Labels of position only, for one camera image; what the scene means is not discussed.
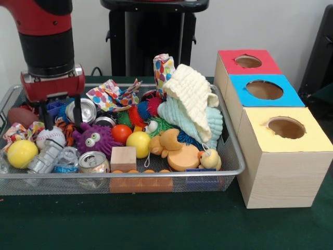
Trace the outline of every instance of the green spiky ball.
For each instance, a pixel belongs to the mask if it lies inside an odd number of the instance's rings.
[[[117,115],[118,124],[123,124],[131,129],[133,128],[133,124],[131,123],[129,113],[127,111],[119,111]]]
[[[153,133],[151,133],[149,136],[150,138],[155,137],[156,135],[158,135],[161,131],[166,131],[168,129],[173,129],[174,125],[171,125],[170,123],[168,123],[166,120],[164,120],[163,118],[159,118],[159,117],[153,117],[150,118],[149,121],[156,121],[158,123],[158,127],[157,130],[154,131]]]

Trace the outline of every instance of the yellow rubber duck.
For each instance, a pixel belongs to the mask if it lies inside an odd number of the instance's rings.
[[[221,169],[221,158],[216,150],[208,149],[206,151],[200,151],[198,157],[201,163],[199,168],[216,169],[217,171]]]

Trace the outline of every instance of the black cable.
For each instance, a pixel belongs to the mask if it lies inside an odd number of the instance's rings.
[[[102,71],[101,71],[101,69],[100,69],[99,67],[95,67],[95,68],[93,69],[93,71],[92,71],[92,73],[91,73],[91,76],[94,75],[94,73],[95,73],[96,70],[98,70],[99,75],[102,77],[102,76],[103,76],[103,73],[102,73]]]

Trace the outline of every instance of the light blue cloth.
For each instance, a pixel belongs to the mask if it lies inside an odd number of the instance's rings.
[[[199,143],[206,143],[209,148],[216,149],[217,140],[220,138],[223,129],[223,117],[218,109],[206,108],[207,122],[212,132],[212,138],[208,142],[202,141],[194,123],[186,114],[181,101],[168,96],[166,102],[158,106],[158,114],[168,123],[180,127]]]

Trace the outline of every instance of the orange ball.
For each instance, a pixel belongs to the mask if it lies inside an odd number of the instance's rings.
[[[127,138],[132,134],[132,130],[126,125],[119,124],[111,129],[111,133],[116,142],[125,145]]]

